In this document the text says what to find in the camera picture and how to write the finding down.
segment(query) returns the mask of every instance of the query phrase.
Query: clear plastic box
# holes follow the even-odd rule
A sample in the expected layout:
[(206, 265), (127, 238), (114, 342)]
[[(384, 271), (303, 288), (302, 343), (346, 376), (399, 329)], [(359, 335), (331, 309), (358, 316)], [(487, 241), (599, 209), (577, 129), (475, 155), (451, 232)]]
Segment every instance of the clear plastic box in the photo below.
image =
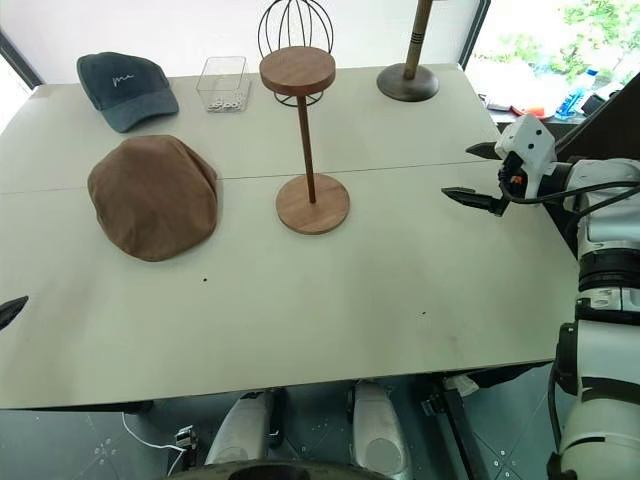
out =
[(245, 75), (245, 57), (210, 57), (198, 79), (197, 90), (205, 110), (242, 112), (247, 108), (251, 80)]

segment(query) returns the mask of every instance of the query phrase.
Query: metal wire frame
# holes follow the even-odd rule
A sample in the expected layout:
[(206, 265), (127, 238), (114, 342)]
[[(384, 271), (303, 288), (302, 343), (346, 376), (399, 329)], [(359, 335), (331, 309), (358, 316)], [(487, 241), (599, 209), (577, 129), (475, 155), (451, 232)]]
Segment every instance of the metal wire frame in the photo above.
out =
[[(279, 17), (280, 23), (278, 26), (278, 37), (276, 41), (276, 39), (271, 38), (269, 19), (273, 16), (278, 18), (277, 13), (274, 11), (277, 6), (282, 6), (283, 9)], [(275, 0), (265, 10), (264, 14), (260, 18), (260, 23), (258, 24), (258, 50), (260, 50), (260, 56), (262, 58), (264, 58), (266, 54), (272, 53), (281, 48), (294, 46), (291, 43), (291, 11), (294, 10), (294, 8), (297, 11), (297, 17), (300, 22), (300, 32), (302, 34), (301, 46), (314, 46), (313, 27), (314, 23), (319, 22), (319, 25), (316, 25), (316, 30), (319, 29), (318, 27), (322, 27), (321, 29), (319, 29), (320, 41), (316, 41), (315, 46), (320, 45), (319, 48), (323, 48), (328, 53), (331, 53), (331, 51), (333, 50), (333, 23), (331, 22), (329, 14), (324, 9), (324, 7), (320, 5), (320, 3), (318, 3), (316, 0)], [(314, 103), (318, 102), (322, 98), (323, 94), (324, 92), (320, 92), (316, 95), (307, 96), (307, 106), (313, 105)], [(297, 106), (295, 97), (280, 95), (277, 93), (274, 93), (273, 95), (275, 99), (283, 105), (286, 105), (288, 107)]]

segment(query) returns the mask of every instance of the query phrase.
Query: cap brim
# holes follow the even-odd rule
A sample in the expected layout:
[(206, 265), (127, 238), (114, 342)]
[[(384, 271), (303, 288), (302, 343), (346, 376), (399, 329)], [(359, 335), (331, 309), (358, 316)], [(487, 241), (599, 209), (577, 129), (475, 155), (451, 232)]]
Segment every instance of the cap brim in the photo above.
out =
[(178, 112), (178, 110), (176, 97), (173, 96), (170, 89), (166, 88), (102, 110), (102, 114), (111, 128), (124, 133), (146, 118), (169, 115)]

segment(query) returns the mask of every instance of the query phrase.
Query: gray tiled floor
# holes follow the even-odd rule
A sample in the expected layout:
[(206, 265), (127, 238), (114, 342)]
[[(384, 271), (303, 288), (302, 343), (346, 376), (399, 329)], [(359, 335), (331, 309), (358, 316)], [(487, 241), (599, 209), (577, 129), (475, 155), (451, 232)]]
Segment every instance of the gray tiled floor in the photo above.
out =
[[(544, 401), (548, 368), (465, 399), (491, 478), (545, 478), (552, 450)], [(466, 479), (446, 421), (425, 419), (410, 406), (408, 379), (380, 383), (390, 392), (405, 428), (416, 480)], [(349, 462), (351, 426), (345, 410), (350, 385), (289, 388), (287, 440), (271, 455)], [(159, 444), (171, 443), (178, 428), (194, 424), (206, 453), (237, 398), (224, 394), (158, 401), (145, 415), (127, 416), (127, 423), (142, 438)], [(560, 392), (561, 418), (571, 401)], [(166, 467), (166, 451), (139, 444), (124, 430), (120, 414), (0, 411), (0, 479), (147, 480), (161, 478)]]

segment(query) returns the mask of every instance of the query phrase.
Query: hat stand base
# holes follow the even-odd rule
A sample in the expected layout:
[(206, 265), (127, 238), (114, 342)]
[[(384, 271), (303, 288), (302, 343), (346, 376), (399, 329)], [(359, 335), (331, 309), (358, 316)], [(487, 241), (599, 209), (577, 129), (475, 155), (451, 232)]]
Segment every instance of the hat stand base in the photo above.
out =
[(402, 102), (422, 102), (438, 93), (440, 82), (431, 70), (418, 65), (416, 76), (407, 80), (404, 78), (404, 68), (404, 63), (397, 63), (378, 75), (378, 88), (387, 97)]
[(316, 202), (309, 202), (307, 177), (296, 177), (280, 189), (276, 210), (282, 223), (294, 232), (320, 235), (338, 227), (349, 213), (349, 193), (336, 179), (313, 176)]

